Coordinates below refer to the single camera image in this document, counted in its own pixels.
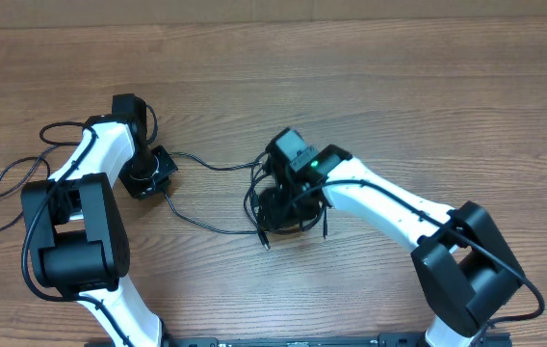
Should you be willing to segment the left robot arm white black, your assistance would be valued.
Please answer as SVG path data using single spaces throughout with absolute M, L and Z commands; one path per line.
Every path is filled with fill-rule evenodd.
M 137 200 L 169 187 L 177 166 L 152 145 L 152 113 L 132 93 L 114 95 L 109 114 L 79 123 L 82 140 L 67 162 L 21 191 L 24 282 L 44 301 L 85 307 L 113 346 L 174 343 L 128 275 L 129 241 L 113 193 L 116 181 Z

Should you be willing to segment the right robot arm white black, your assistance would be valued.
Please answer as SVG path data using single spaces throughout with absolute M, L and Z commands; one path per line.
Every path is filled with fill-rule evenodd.
M 318 150 L 292 128 L 266 146 L 275 182 L 258 197 L 263 231 L 304 229 L 328 209 L 347 211 L 406 249 L 435 314 L 425 346 L 480 346 L 493 315 L 521 287 L 524 272 L 489 213 L 420 198 L 348 151 Z

